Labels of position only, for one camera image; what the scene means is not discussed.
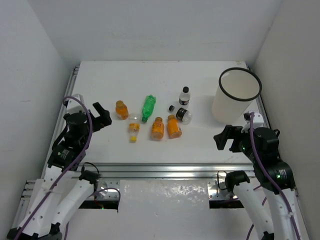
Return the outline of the white bin with black rim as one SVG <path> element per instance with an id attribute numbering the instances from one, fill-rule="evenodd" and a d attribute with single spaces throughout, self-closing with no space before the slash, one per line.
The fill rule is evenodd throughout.
<path id="1" fill-rule="evenodd" d="M 220 123 L 233 124 L 257 99 L 263 86 L 259 77 L 242 67 L 224 70 L 218 78 L 218 87 L 211 112 Z"/>

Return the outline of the small orange juice bottle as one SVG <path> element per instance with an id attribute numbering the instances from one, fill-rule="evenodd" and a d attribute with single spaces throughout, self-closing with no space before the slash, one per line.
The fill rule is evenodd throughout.
<path id="1" fill-rule="evenodd" d="M 126 120 L 129 116 L 128 108 L 122 100 L 116 102 L 115 112 L 120 120 Z"/>

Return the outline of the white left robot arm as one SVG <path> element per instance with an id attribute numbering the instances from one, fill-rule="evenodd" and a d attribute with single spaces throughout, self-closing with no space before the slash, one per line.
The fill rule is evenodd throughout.
<path id="1" fill-rule="evenodd" d="M 9 230 L 8 240 L 60 240 L 62 231 L 81 204 L 96 190 L 99 172 L 81 169 L 80 176 L 66 192 L 80 162 L 86 155 L 92 134 L 112 124 L 110 113 L 99 102 L 95 117 L 83 105 L 65 103 L 65 127 L 51 147 L 45 174 L 34 201 L 20 224 Z"/>

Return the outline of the clear bottle with black label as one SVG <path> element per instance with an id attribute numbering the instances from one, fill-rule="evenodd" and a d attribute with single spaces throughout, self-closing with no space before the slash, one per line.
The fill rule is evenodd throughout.
<path id="1" fill-rule="evenodd" d="M 184 125 L 188 125 L 192 121 L 192 114 L 183 107 L 170 105 L 168 111 Z"/>

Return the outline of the green plastic bottle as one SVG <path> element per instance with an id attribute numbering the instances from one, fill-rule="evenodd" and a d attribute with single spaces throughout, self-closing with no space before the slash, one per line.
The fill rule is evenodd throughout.
<path id="1" fill-rule="evenodd" d="M 152 115 L 154 111 L 154 107 L 156 104 L 156 97 L 153 95 L 148 95 L 145 98 L 143 107 L 142 107 L 142 118 L 141 122 L 146 123 L 150 116 Z"/>

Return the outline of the aluminium frame rail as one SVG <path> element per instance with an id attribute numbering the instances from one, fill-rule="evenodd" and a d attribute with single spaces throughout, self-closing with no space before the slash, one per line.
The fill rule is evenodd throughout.
<path id="1" fill-rule="evenodd" d="M 217 150 L 214 135 L 224 129 L 211 108 L 220 74 L 246 68 L 243 61 L 82 61 L 75 69 L 68 94 L 81 94 L 85 105 L 99 102 L 110 111 L 112 124 L 93 134 L 85 162 L 105 179 L 222 179 L 244 170 L 257 186 L 252 163 L 241 153 Z M 183 87 L 191 91 L 192 120 L 182 136 L 151 138 L 156 117 L 164 120 Z M 129 141 L 129 121 L 118 119 L 115 105 L 124 101 L 130 113 L 141 113 L 146 96 L 156 97 L 153 114 L 141 124 L 137 142 Z"/>

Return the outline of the orange juice bottle right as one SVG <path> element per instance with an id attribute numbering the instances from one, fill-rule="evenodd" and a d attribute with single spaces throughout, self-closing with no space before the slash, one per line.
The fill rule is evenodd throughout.
<path id="1" fill-rule="evenodd" d="M 179 138 L 182 135 L 179 122 L 173 114 L 167 117 L 167 130 L 171 139 Z"/>

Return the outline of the white foam sheet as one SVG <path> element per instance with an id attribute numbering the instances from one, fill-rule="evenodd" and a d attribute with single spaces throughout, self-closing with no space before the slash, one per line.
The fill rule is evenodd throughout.
<path id="1" fill-rule="evenodd" d="M 210 239 L 204 180 L 123 180 L 120 192 L 117 239 Z"/>

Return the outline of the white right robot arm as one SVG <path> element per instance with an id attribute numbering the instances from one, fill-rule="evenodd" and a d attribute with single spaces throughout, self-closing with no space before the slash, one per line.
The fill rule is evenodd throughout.
<path id="1" fill-rule="evenodd" d="M 295 180 L 290 166 L 279 155 L 278 129 L 266 127 L 245 130 L 241 126 L 226 125 L 213 137 L 218 150 L 232 140 L 229 151 L 243 153 L 253 164 L 253 172 L 268 201 L 270 212 L 260 204 L 250 179 L 243 170 L 229 172 L 225 187 L 235 194 L 247 211 L 260 240 L 300 240 L 295 207 Z"/>

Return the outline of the clear bottle with yellow cap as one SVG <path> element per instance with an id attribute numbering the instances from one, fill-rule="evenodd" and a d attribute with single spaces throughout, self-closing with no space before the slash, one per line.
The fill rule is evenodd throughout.
<path id="1" fill-rule="evenodd" d="M 137 113 L 131 113 L 128 116 L 128 119 L 129 119 L 129 126 L 128 126 L 129 141 L 131 143 L 135 143 L 138 139 L 138 134 L 140 131 L 141 116 Z"/>

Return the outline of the upright clear bottle black cap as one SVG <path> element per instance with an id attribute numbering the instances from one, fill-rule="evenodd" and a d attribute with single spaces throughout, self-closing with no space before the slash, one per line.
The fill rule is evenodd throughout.
<path id="1" fill-rule="evenodd" d="M 190 89 L 188 86 L 184 86 L 178 98 L 179 104 L 182 106 L 187 106 L 190 102 L 190 98 L 191 98 Z"/>

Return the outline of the orange juice bottle left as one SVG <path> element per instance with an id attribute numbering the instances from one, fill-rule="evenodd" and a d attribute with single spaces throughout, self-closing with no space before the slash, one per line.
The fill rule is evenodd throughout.
<path id="1" fill-rule="evenodd" d="M 160 141 L 164 137 L 164 123 L 161 117 L 156 117 L 151 127 L 151 139 Z"/>

